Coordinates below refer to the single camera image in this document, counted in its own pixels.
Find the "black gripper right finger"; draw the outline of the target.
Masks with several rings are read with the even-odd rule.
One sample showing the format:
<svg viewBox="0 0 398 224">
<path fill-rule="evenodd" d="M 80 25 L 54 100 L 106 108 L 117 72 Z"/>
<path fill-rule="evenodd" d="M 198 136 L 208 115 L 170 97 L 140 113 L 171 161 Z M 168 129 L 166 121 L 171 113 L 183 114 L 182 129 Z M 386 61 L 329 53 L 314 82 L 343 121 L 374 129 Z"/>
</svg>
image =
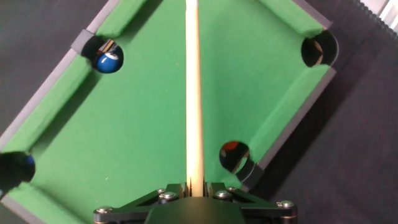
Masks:
<svg viewBox="0 0 398 224">
<path fill-rule="evenodd" d="M 206 183 L 206 196 L 223 201 L 227 208 L 222 215 L 231 218 L 239 215 L 245 223 L 298 223 L 298 208 L 289 200 L 271 203 L 236 187 L 227 187 L 223 183 Z"/>
</svg>

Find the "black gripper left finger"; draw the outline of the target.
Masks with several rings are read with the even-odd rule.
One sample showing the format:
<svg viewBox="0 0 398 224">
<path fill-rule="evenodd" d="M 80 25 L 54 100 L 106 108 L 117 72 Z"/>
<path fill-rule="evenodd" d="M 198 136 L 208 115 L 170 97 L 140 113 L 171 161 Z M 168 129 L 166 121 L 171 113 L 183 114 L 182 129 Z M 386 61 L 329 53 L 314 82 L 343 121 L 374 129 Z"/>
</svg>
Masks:
<svg viewBox="0 0 398 224">
<path fill-rule="evenodd" d="M 100 207 L 93 212 L 93 223 L 144 223 L 150 211 L 167 202 L 183 199 L 186 184 L 168 184 L 164 189 L 155 189 L 119 208 Z"/>
</svg>

